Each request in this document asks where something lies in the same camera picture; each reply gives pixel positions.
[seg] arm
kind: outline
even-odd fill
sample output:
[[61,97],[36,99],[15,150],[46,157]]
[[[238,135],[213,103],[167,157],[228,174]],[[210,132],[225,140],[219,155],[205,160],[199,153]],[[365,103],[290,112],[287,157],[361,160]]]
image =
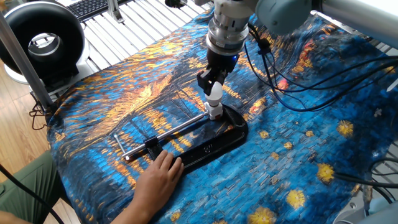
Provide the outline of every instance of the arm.
[[157,159],[138,178],[136,192],[130,205],[112,224],[146,224],[169,200],[180,179],[184,166],[177,158],[171,166],[173,154],[162,151]]
[[0,224],[30,224],[29,222],[21,220],[8,212],[0,211],[0,217]]

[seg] green pants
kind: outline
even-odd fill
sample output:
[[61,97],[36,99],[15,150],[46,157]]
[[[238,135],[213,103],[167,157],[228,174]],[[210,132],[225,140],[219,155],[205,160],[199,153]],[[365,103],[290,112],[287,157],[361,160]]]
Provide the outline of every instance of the green pants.
[[[17,172],[14,177],[51,206],[54,206],[59,198],[69,203],[48,151]],[[35,224],[43,223],[49,214],[41,203],[10,180],[0,184],[0,210]]]

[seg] blue patterned cloth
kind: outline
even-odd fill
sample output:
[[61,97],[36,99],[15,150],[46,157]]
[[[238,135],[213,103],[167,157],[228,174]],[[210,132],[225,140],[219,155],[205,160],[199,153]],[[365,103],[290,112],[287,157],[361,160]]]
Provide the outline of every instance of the blue patterned cloth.
[[[126,150],[202,113],[205,101],[196,74],[206,67],[205,34],[211,14],[197,17],[162,40],[71,87],[49,115],[48,140],[72,202],[84,223],[109,223],[134,196],[136,180],[149,165],[147,154],[121,158],[116,133]],[[310,16],[292,34],[268,34],[276,67],[311,85],[382,53],[364,39]],[[256,71],[264,66],[255,41],[246,42]],[[357,77],[384,62],[369,63],[321,86]],[[385,69],[361,85],[383,75]],[[241,53],[224,84],[223,103],[249,125],[237,149],[182,178],[153,223],[332,223],[352,196],[354,184],[333,171],[362,176],[371,161],[385,155],[393,140],[389,123],[398,95],[387,75],[331,106],[298,113],[281,105]],[[300,89],[277,76],[280,88]],[[291,93],[308,108],[350,84],[333,90]],[[301,102],[278,93],[290,106]],[[381,109],[380,116],[375,116]],[[228,124],[203,121],[163,142],[179,155],[214,137]]]

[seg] person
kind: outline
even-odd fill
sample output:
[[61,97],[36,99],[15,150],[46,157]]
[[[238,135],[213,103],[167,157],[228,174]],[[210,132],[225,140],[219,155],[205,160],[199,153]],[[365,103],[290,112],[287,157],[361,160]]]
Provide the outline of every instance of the person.
[[[184,170],[181,158],[171,166],[173,154],[162,151],[138,178],[131,203],[112,224],[146,224],[166,204]],[[57,168],[45,152],[14,177],[54,206],[59,198],[69,203]],[[0,224],[43,223],[49,211],[10,180],[0,184]]]

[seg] wooden floor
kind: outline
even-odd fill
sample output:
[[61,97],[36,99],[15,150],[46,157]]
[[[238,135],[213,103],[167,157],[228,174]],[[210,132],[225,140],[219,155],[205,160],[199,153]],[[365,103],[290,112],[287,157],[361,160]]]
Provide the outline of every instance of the wooden floor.
[[[12,173],[49,150],[46,128],[39,131],[32,129],[29,111],[35,101],[29,92],[27,85],[19,84],[7,76],[0,61],[0,164]],[[35,127],[42,127],[43,124],[44,117],[36,117]],[[0,182],[5,180],[6,177],[0,173]],[[80,223],[76,213],[64,201],[59,200],[54,210],[65,224]],[[53,223],[57,222],[49,215],[45,224]]]

